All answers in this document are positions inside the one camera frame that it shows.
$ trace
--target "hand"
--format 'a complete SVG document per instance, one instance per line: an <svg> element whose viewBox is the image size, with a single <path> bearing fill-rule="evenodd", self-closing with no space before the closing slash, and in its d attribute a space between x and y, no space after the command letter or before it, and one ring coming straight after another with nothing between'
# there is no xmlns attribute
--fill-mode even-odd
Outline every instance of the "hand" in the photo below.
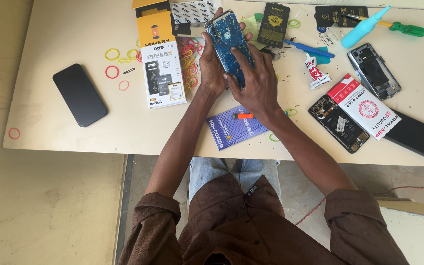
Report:
<svg viewBox="0 0 424 265"><path fill-rule="evenodd" d="M247 43L254 61L251 68L246 57L232 47L230 51L237 59L243 71L245 88L240 89L233 77L224 73L223 78L232 90L233 97L252 113L264 126L267 126L275 115L284 113L278 104L278 78L274 72L271 55L260 52L255 45Z"/></svg>
<svg viewBox="0 0 424 265"><path fill-rule="evenodd" d="M215 16L222 14L222 12L222 8L217 9ZM245 24L243 22L240 23L240 28L244 30ZM203 32L202 37L204 38L205 45L202 56L199 59L199 67L201 69L201 88L198 89L198 91L205 89L218 97L227 87L227 82L222 77L225 70L215 53L213 42L209 34L207 32ZM252 33L248 33L244 36L244 39L249 41L252 37Z"/></svg>

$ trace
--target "green screwdriver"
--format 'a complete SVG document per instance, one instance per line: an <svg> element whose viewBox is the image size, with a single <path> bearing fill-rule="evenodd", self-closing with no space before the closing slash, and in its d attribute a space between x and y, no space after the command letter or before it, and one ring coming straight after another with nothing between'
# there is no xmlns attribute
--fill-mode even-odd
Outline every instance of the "green screwdriver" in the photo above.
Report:
<svg viewBox="0 0 424 265"><path fill-rule="evenodd" d="M354 18L354 19L357 19L357 20L363 20L363 19L367 18L367 17L364 17L364 16L351 15L351 14L347 14L347 13L343 13L342 15L349 17L349 18ZM417 26L413 26L413 25L403 25L402 23L400 23L398 21L395 21L394 23L379 21L378 24L389 27L389 29L391 31L398 30L398 31L401 31L404 34L413 35L413 36L416 36L416 37L423 37L424 36L424 28L422 28L422 27L417 27Z"/></svg>

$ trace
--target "brown shirt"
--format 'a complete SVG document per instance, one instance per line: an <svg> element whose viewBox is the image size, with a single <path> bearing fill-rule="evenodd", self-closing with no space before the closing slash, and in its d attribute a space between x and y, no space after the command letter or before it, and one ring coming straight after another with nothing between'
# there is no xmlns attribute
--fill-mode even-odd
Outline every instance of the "brown shirt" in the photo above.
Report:
<svg viewBox="0 0 424 265"><path fill-rule="evenodd" d="M335 190L327 196L330 252L284 218L264 176L254 186L243 194L231 174L203 185L179 239L179 203L156 192L143 196L119 264L408 264L370 193Z"/></svg>

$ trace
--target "t-7000 glue tube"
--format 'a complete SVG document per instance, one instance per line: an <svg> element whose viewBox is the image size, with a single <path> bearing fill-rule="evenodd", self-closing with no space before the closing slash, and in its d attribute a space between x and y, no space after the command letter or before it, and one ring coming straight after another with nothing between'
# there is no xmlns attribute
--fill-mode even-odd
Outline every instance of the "t-7000 glue tube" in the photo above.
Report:
<svg viewBox="0 0 424 265"><path fill-rule="evenodd" d="M310 57L308 53L305 53L307 55L307 60L305 61L305 66L310 72L310 76L312 77L312 82L310 83L310 88L315 89L322 84L328 83L331 81L331 78L328 74L324 75L322 72L317 68L317 58L316 57Z"/></svg>

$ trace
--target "jeans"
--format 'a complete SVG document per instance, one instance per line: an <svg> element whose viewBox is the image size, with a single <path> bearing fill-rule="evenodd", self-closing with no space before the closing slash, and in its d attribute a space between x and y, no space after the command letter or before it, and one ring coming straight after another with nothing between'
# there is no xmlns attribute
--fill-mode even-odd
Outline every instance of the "jeans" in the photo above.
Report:
<svg viewBox="0 0 424 265"><path fill-rule="evenodd" d="M276 160L244 159L240 173L230 172L237 180L243 193L247 193L253 184L265 175L268 182L281 200L281 186L278 178L278 164ZM197 190L207 182L229 173L227 165L218 158L193 157L189 165L189 199L192 200Z"/></svg>

